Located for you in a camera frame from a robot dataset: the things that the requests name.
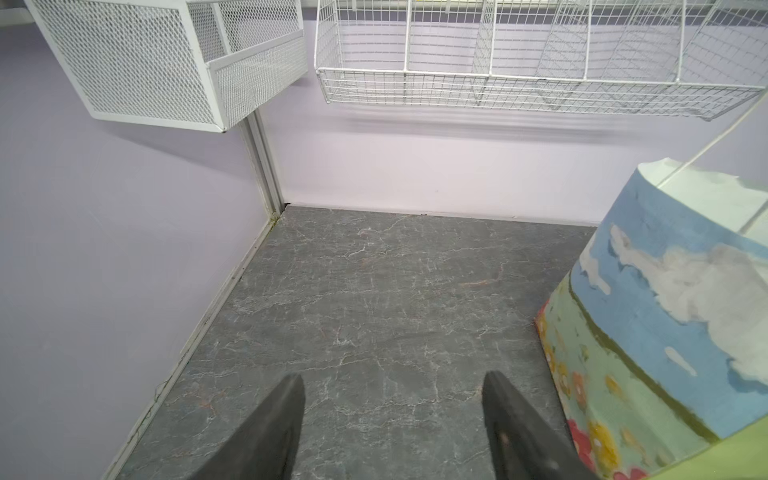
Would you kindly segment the paper bag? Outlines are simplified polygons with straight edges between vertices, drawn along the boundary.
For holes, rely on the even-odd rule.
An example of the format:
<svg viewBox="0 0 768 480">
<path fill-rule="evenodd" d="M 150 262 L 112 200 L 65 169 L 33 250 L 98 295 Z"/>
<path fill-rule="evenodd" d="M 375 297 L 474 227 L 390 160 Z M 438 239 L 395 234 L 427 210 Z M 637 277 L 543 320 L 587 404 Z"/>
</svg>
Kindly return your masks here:
<svg viewBox="0 0 768 480">
<path fill-rule="evenodd" d="M 589 473 L 766 477 L 764 187 L 640 164 L 535 325 Z"/>
</svg>

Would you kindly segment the white mesh basket, small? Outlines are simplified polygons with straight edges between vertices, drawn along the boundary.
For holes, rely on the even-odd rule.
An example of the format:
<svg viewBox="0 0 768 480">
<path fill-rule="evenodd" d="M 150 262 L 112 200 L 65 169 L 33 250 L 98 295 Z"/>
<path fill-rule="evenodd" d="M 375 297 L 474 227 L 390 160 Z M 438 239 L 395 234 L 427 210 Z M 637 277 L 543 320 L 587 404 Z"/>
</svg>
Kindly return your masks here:
<svg viewBox="0 0 768 480">
<path fill-rule="evenodd" d="M 26 7 L 97 120 L 222 133 L 307 71 L 298 1 Z"/>
</svg>

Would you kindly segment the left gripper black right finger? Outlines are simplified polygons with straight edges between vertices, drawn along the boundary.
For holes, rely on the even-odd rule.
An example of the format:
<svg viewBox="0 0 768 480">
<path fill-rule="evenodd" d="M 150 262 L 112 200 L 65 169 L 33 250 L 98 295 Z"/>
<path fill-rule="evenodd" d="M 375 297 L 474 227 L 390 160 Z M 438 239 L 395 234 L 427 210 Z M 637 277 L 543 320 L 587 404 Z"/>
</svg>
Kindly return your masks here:
<svg viewBox="0 0 768 480">
<path fill-rule="evenodd" d="M 484 376 L 482 408 L 497 480 L 596 477 L 499 371 Z"/>
</svg>

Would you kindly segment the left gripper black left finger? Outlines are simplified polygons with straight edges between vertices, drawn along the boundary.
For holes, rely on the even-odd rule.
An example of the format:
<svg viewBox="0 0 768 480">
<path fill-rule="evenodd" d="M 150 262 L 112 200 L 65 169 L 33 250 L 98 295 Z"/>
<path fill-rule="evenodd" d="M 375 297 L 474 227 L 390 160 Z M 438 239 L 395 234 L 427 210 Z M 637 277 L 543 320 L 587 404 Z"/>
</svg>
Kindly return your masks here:
<svg viewBox="0 0 768 480">
<path fill-rule="evenodd" d="M 288 374 L 192 479 L 289 479 L 298 453 L 306 395 Z"/>
</svg>

